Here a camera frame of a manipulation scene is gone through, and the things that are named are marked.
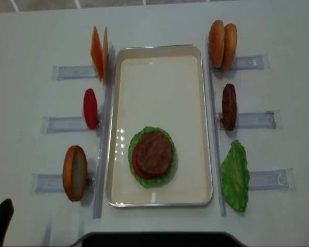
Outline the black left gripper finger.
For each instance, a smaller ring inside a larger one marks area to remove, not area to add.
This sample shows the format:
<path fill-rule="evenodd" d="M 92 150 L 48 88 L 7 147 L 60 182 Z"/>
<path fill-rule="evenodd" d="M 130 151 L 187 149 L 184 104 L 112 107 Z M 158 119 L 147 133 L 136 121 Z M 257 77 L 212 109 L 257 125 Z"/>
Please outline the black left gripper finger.
<path fill-rule="evenodd" d="M 14 207 L 11 199 L 5 199 L 0 204 L 0 246 L 3 246 L 5 235 L 14 214 Z"/>

